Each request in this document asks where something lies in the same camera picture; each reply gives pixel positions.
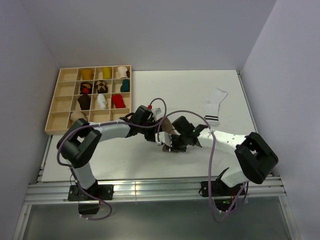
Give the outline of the white sock black stripes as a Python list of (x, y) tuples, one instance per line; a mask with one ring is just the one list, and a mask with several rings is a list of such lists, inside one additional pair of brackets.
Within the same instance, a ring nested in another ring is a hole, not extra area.
[(210, 126), (216, 127), (220, 124), (220, 104), (227, 95), (228, 93), (226, 91), (216, 88), (204, 101), (204, 119), (209, 123)]

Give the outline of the beige maroon sock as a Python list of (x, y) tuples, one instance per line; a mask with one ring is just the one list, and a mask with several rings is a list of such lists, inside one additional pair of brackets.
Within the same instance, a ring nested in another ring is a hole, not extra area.
[(75, 122), (77, 121), (78, 119), (84, 119), (84, 120), (88, 120), (85, 116), (84, 113), (82, 113), (81, 111), (73, 111), (71, 114), (70, 114), (70, 120), (72, 122)]

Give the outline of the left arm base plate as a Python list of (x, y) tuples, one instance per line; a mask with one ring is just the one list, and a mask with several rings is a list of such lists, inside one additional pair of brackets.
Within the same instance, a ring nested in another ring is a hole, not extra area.
[[(112, 200), (114, 193), (114, 186), (112, 184), (103, 184), (103, 185), (93, 185), (88, 189), (84, 190), (87, 194), (90, 194), (101, 200)], [(77, 201), (91, 201), (93, 198), (85, 194), (77, 185), (71, 185), (69, 188), (69, 193), (67, 200), (69, 202)]]

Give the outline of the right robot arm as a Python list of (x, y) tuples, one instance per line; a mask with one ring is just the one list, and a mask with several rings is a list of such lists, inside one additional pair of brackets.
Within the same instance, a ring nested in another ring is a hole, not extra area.
[(211, 183), (211, 190), (217, 196), (229, 194), (244, 182), (262, 184), (279, 162), (274, 151), (256, 132), (237, 135), (213, 130), (204, 124), (194, 126), (184, 116), (172, 125), (179, 134), (169, 134), (171, 152), (185, 152), (187, 146), (214, 147), (236, 157), (236, 164), (226, 167)]

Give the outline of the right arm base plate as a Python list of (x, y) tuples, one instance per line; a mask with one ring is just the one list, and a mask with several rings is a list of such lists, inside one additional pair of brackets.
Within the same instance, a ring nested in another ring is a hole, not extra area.
[[(220, 180), (211, 181), (211, 196), (212, 197), (235, 197), (240, 191), (242, 184), (237, 184), (234, 187), (228, 187)], [(207, 198), (209, 196), (208, 181), (200, 182), (198, 194)]]

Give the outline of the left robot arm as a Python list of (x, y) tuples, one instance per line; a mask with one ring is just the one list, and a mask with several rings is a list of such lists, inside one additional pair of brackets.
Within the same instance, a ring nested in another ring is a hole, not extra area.
[(93, 175), (90, 160), (99, 143), (116, 139), (144, 135), (149, 142), (156, 141), (156, 130), (160, 121), (151, 109), (139, 106), (118, 120), (94, 123), (84, 118), (76, 120), (59, 140), (56, 148), (57, 162), (69, 167), (75, 180), (80, 184), (79, 194), (86, 200), (102, 197), (98, 180)]

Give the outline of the brown sock striped cuff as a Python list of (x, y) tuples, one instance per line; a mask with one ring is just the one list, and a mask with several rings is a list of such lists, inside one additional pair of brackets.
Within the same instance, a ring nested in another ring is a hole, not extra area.
[[(174, 126), (172, 125), (172, 123), (170, 122), (170, 120), (168, 118), (163, 120), (161, 127), (162, 127), (163, 132), (169, 133), (171, 135), (177, 135), (177, 132), (176, 132)], [(163, 145), (162, 151), (165, 153), (168, 153), (169, 147), (167, 145)]]

